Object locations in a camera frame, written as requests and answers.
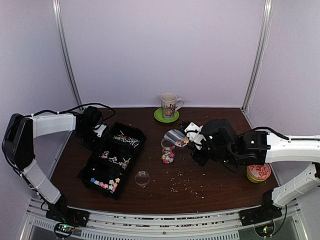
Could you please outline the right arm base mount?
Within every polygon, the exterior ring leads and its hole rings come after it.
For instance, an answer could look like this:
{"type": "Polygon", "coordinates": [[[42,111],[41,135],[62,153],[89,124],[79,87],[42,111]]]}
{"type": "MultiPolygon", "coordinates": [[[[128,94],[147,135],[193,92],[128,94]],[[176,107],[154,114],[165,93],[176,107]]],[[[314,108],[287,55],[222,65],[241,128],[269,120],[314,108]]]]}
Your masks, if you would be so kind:
{"type": "Polygon", "coordinates": [[[255,225],[282,216],[282,209],[276,206],[258,206],[238,212],[242,226],[255,225]]]}

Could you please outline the black bin star candies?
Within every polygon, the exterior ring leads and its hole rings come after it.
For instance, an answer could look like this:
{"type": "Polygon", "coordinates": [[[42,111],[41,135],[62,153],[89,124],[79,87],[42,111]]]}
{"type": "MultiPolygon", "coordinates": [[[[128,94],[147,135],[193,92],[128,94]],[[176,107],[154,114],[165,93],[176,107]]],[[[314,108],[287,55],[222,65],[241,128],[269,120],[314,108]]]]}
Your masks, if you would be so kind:
{"type": "Polygon", "coordinates": [[[119,199],[128,178],[122,167],[91,157],[77,175],[82,184],[104,197],[119,199]]]}

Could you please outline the metal candy scoop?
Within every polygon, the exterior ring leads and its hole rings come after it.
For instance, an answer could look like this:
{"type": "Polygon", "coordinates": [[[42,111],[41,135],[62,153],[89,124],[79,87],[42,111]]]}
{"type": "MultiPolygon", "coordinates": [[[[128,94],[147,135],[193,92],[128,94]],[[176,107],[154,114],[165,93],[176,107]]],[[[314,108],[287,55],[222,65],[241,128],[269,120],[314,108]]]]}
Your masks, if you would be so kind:
{"type": "Polygon", "coordinates": [[[189,143],[189,139],[177,129],[171,129],[166,132],[164,138],[178,148],[184,148],[189,143]]]}

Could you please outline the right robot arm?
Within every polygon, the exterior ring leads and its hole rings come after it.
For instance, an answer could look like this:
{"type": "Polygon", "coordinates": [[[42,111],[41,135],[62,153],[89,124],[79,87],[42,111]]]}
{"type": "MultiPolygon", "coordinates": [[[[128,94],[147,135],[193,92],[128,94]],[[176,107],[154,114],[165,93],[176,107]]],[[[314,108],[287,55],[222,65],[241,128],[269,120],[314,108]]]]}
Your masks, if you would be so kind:
{"type": "Polygon", "coordinates": [[[226,119],[213,119],[202,126],[182,121],[178,129],[188,138],[192,159],[200,166],[209,160],[231,165],[263,166],[278,162],[308,162],[300,174],[264,193],[256,210],[259,220],[268,220],[291,200],[320,185],[320,137],[283,135],[260,126],[237,134],[226,119]]]}

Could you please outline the black bin small lollipops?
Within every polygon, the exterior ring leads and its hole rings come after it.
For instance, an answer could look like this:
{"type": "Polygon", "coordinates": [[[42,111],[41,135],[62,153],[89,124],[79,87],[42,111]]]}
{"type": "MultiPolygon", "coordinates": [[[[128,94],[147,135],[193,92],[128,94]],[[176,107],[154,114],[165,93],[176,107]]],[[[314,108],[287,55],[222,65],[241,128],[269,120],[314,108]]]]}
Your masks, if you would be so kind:
{"type": "Polygon", "coordinates": [[[116,121],[108,131],[107,139],[114,144],[127,148],[134,156],[138,157],[147,137],[139,128],[116,121]]]}

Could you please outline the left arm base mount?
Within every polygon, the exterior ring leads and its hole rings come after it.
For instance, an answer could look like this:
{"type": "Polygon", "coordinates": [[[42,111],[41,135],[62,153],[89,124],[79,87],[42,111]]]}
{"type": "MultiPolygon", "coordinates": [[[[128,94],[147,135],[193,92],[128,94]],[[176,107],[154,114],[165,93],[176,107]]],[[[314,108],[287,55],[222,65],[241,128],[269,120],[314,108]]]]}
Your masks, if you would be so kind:
{"type": "Polygon", "coordinates": [[[85,210],[79,210],[71,207],[58,208],[50,206],[45,214],[47,219],[56,222],[65,223],[74,227],[86,227],[90,213],[85,210]]]}

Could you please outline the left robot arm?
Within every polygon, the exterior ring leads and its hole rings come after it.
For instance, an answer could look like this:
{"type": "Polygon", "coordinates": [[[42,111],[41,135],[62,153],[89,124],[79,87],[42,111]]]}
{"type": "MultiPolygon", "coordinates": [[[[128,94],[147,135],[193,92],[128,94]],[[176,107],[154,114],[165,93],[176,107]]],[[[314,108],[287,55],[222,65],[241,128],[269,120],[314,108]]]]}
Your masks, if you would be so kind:
{"type": "Polygon", "coordinates": [[[75,132],[84,147],[95,151],[101,148],[108,126],[103,123],[101,111],[88,106],[82,112],[73,110],[54,112],[42,110],[30,115],[11,115],[3,140],[5,159],[26,183],[52,208],[52,213],[61,222],[72,218],[66,197],[52,184],[37,163],[34,139],[75,132]]]}

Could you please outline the clear plastic jar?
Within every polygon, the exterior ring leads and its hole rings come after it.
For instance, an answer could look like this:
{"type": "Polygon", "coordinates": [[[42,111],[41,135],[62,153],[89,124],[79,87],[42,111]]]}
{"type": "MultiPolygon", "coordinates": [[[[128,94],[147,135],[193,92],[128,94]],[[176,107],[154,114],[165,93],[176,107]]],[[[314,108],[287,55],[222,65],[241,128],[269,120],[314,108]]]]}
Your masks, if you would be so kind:
{"type": "Polygon", "coordinates": [[[171,164],[174,162],[176,154],[175,154],[175,145],[170,141],[163,138],[161,140],[161,160],[164,164],[171,164]]]}

